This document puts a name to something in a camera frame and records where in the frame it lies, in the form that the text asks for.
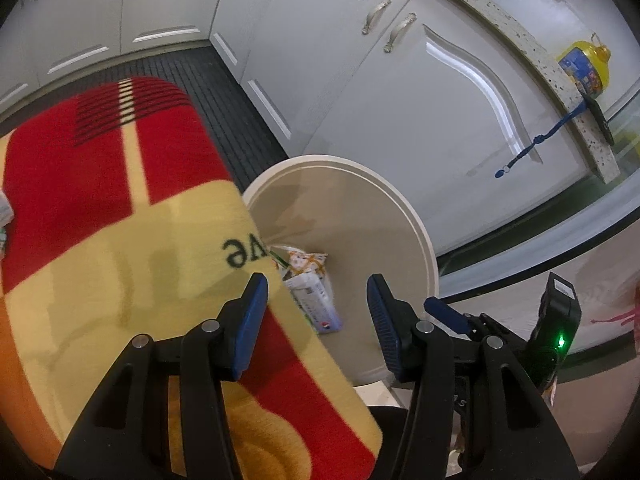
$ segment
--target countertop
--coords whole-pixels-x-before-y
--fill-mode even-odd
[[[582,96],[569,76],[527,30],[492,0],[457,0],[476,16],[495,29],[505,43],[516,50],[534,73],[539,75],[541,85],[556,104],[566,113],[571,112],[582,101]],[[620,175],[611,147],[591,115],[585,112],[572,121],[572,129],[582,139],[584,147],[593,160],[605,183]]]

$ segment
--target yellow oil bottle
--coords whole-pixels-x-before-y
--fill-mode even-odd
[[[581,94],[594,99],[609,85],[609,59],[611,51],[600,43],[600,38],[594,32],[591,41],[576,41],[564,51],[558,63],[574,80]]]

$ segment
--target cabinet door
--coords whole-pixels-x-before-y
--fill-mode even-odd
[[[229,72],[240,82],[255,29],[270,0],[220,0],[213,18],[211,43]]]
[[[46,84],[120,54],[122,0],[32,0],[30,36]]]
[[[299,155],[367,52],[408,0],[271,0],[242,88],[289,155]],[[363,34],[372,14],[368,34]]]
[[[25,6],[20,0],[0,28],[0,112],[39,86],[25,35]]]
[[[403,20],[414,12],[415,22]],[[587,172],[564,128],[495,172],[561,117],[510,50],[450,0],[411,0],[305,153],[355,160],[414,206],[438,254],[539,205]]]
[[[218,0],[123,0],[122,52],[206,40]]]

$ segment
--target red stripe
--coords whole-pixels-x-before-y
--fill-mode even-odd
[[[152,78],[133,78],[136,102],[158,88],[173,87],[177,104],[186,94]],[[152,204],[212,180],[230,176],[193,107],[179,105],[136,121],[138,142]]]
[[[108,92],[117,94],[117,86]],[[2,260],[5,292],[132,214],[120,129],[74,146],[79,100],[68,99],[37,115],[9,141],[3,189],[15,219],[7,229]],[[110,113],[117,115],[114,102]]]
[[[267,309],[242,386],[289,422],[311,457],[310,480],[366,480],[375,457],[335,411]]]

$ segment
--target kitchen floor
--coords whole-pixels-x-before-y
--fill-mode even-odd
[[[39,97],[4,120],[0,123],[0,136],[73,95],[103,83],[141,75],[174,83],[191,97],[240,191],[264,170],[287,158],[212,46],[135,59],[77,79]]]

